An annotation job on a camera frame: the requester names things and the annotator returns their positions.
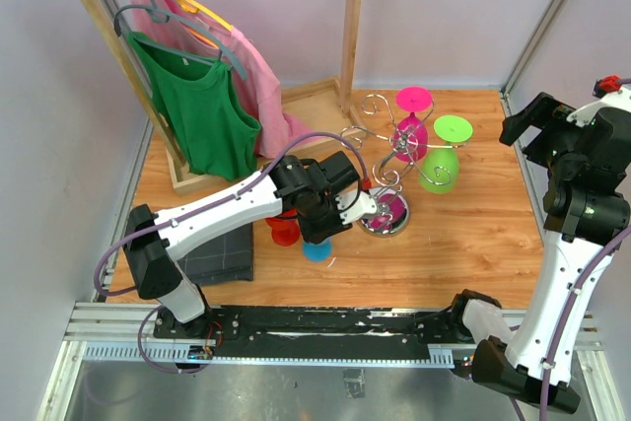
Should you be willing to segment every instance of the wooden table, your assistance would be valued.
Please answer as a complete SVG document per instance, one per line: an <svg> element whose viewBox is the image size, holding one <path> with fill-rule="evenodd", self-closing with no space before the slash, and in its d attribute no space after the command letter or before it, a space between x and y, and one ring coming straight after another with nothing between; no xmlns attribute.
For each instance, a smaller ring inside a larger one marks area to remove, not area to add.
<svg viewBox="0 0 631 421"><path fill-rule="evenodd" d="M372 91L357 91L353 101ZM384 94L393 105L396 91ZM498 137L504 113L493 91L435 91L429 122L453 113L473 124L473 137L459 149L456 188L436 195L421 187L418 173L403 181L411 208L407 229L378 239L355 226L335 236L331 258L313 263L301 246L277 246L264 222L254 223L254 281L203 288L210 304L436 308L464 288L498 299L505 308L526 308L542 259L542 246L513 148ZM405 112L396 110L401 120ZM367 127L389 135L386 110L366 116ZM430 141L440 142L430 127ZM368 138L361 150L370 168L389 151ZM154 137L135 203L153 210L179 206L208 195L185 197L172 189L165 146ZM333 257L334 264L329 266ZM132 285L124 254L111 289ZM139 302L135 292L111 302Z"/></svg>

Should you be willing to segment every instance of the pink shirt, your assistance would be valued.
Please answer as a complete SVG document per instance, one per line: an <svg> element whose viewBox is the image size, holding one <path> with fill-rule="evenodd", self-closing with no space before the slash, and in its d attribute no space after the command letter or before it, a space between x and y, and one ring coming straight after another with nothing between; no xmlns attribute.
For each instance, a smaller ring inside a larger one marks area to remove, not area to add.
<svg viewBox="0 0 631 421"><path fill-rule="evenodd" d="M131 0L132 4L150 4L150 0ZM283 112L280 82L260 53L237 28L228 32L218 22L201 11L185 12L177 0L156 0L159 8L181 15L207 30L221 41L239 59L247 72L244 81L233 71L235 91L244 110L261 124L255 151L264 157L274 158L299 135L311 130L297 117ZM152 40L172 48L200 56L217 57L219 50L197 39L175 19L160 24L154 22L149 13L133 9L135 30Z"/></svg>

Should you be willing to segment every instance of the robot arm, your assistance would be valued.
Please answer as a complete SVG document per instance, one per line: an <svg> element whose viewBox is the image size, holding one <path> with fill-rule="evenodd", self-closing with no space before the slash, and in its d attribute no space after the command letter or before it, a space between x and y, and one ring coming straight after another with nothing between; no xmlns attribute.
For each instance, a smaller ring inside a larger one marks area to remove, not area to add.
<svg viewBox="0 0 631 421"><path fill-rule="evenodd" d="M342 152L320 163L286 156L255 187L238 194L260 175L261 172L256 172L232 187L184 206L152 213L143 205L131 211L126 235L168 223L162 230L124 247L140 298L157 299L175 319L189 323L208 311L199 288L177 265L194 248L250 222L294 209L298 211L298 224L305 241L319 244L350 229L352 222L378 212L377 203L365 190L340 194L353 182L360 181ZM178 220L222 199L227 202L221 207L200 212L185 222Z"/></svg>
<svg viewBox="0 0 631 421"><path fill-rule="evenodd" d="M594 103L573 109L539 94L504 121L500 141L512 145L530 126L540 133L523 149L548 169L543 198L544 256L532 300L520 328L511 331L499 303L465 291L456 297L455 319L478 344L473 380L538 405L544 372L550 373L548 403L573 412L579 397L569 387L572 352L594 287L612 255L592 271L581 289L575 281L593 257L629 223L629 204L615 188L631 163L631 91L603 91ZM571 292L576 301L561 334L554 363L546 358Z"/></svg>

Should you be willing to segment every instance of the wooden clothes rack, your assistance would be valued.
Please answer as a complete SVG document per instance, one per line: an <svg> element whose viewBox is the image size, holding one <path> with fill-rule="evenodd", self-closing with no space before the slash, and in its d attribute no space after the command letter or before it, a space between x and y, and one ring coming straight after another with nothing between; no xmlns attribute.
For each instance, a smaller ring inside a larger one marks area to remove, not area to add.
<svg viewBox="0 0 631 421"><path fill-rule="evenodd" d="M283 91L284 109L301 118L314 130L340 133L343 128L350 125L364 126L357 109L351 103L361 1L346 0L342 65L339 78L328 78ZM187 194L221 181L222 179L217 176L193 175L188 172L187 162L175 140L174 133L169 129L164 118L156 111L131 58L123 46L122 39L114 32L111 18L105 12L101 1L81 0L81 2L131 84L140 104L149 115L155 130L165 142L170 158L175 191L178 194ZM359 130L353 133L355 136L363 135L363 132ZM333 139L325 138L306 145L298 145L292 150L292 153L299 156L313 156L331 148L332 141Z"/></svg>

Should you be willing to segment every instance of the green tank top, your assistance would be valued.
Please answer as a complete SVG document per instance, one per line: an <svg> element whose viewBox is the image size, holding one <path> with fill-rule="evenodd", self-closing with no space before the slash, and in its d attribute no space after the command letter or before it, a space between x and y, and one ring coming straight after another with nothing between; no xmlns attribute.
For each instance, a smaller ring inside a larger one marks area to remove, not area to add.
<svg viewBox="0 0 631 421"><path fill-rule="evenodd" d="M189 61L137 38L157 43L138 32L127 36L149 75L154 106L174 132L190 170L228 180L251 175L260 123L239 104L228 66Z"/></svg>

